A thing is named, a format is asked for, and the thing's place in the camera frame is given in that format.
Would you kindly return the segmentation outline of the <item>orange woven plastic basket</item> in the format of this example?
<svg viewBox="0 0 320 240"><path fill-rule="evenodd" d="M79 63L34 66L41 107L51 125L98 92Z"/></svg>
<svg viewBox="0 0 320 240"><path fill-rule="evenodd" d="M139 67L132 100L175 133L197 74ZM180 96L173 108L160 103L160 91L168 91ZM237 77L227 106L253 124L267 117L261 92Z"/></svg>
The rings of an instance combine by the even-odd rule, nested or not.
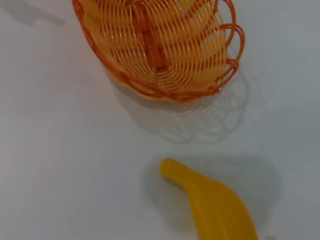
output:
<svg viewBox="0 0 320 240"><path fill-rule="evenodd" d="M232 0L72 0L111 77L138 95L179 104L216 95L245 49Z"/></svg>

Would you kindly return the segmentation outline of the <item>yellow banana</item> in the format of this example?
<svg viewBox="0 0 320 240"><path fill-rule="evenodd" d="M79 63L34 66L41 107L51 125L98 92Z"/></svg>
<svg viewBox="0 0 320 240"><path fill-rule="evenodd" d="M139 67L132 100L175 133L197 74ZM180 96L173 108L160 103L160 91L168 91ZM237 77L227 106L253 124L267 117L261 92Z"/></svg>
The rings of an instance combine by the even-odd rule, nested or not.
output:
<svg viewBox="0 0 320 240"><path fill-rule="evenodd" d="M160 172L187 193L200 240L259 240L246 206L227 185L172 158Z"/></svg>

